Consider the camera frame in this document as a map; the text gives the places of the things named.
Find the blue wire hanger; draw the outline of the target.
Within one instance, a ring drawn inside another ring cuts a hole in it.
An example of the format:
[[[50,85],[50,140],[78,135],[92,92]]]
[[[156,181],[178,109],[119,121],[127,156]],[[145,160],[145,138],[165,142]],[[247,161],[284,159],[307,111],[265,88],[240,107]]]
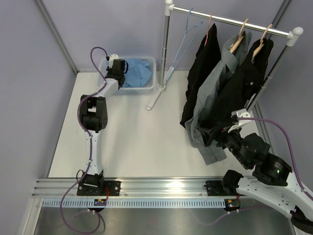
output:
[[[167,83],[170,80],[170,78],[171,78],[173,72],[175,71],[177,65],[180,63],[181,59],[185,55],[186,51],[188,50],[188,48],[190,47],[194,38],[196,37],[196,35],[198,34],[199,30],[202,27],[202,24],[203,24],[202,21],[198,22],[197,24],[193,25],[192,27],[189,27],[189,18],[191,16],[192,10],[193,10],[193,8],[189,9],[188,16],[186,19],[186,25],[185,25],[185,34],[182,38],[182,41],[181,41],[180,46],[178,48],[178,51],[174,57],[172,65],[169,67],[169,69],[167,71],[167,74],[166,74],[165,79],[164,79],[165,83]],[[194,35],[187,42],[187,37],[190,34],[190,32],[194,32]]]

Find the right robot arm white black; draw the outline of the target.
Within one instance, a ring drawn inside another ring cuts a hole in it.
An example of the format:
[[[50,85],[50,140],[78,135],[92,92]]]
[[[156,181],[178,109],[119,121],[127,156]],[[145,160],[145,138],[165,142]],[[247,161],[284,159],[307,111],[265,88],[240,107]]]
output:
[[[228,195],[249,196],[277,210],[299,230],[313,233],[313,192],[302,183],[294,166],[271,154],[270,145],[255,133],[244,138],[239,130],[214,130],[211,140],[226,148],[255,181],[228,170],[221,188]]]

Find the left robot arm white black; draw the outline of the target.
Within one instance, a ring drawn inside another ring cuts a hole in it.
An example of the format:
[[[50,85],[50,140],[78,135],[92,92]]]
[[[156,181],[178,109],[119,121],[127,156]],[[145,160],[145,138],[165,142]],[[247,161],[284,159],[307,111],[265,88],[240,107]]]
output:
[[[101,142],[104,129],[108,124],[107,99],[116,93],[125,82],[128,63],[123,59],[110,60],[102,73],[103,83],[98,91],[91,95],[82,95],[78,108],[79,124],[85,131],[89,157],[87,169],[78,183],[78,196],[108,196],[110,183],[105,182],[101,160]]]

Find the pink wire hanger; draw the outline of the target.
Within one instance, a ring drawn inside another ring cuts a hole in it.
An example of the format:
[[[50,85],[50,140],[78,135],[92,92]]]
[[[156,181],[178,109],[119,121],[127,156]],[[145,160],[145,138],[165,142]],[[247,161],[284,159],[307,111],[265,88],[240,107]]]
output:
[[[208,27],[207,27],[207,32],[206,32],[206,40],[205,40],[204,46],[206,46],[208,38],[209,38],[209,30],[210,30],[210,24],[211,24],[211,21],[212,21],[212,16],[213,16],[213,12],[211,12],[210,18],[209,18],[209,21],[208,21]]]

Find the light blue shirt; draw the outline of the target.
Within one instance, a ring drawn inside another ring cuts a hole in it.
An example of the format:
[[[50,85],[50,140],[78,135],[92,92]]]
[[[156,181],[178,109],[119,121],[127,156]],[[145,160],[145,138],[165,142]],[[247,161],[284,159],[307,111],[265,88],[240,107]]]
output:
[[[135,58],[127,58],[125,61],[128,63],[129,68],[125,74],[123,88],[143,88],[153,74],[150,71],[149,62]]]

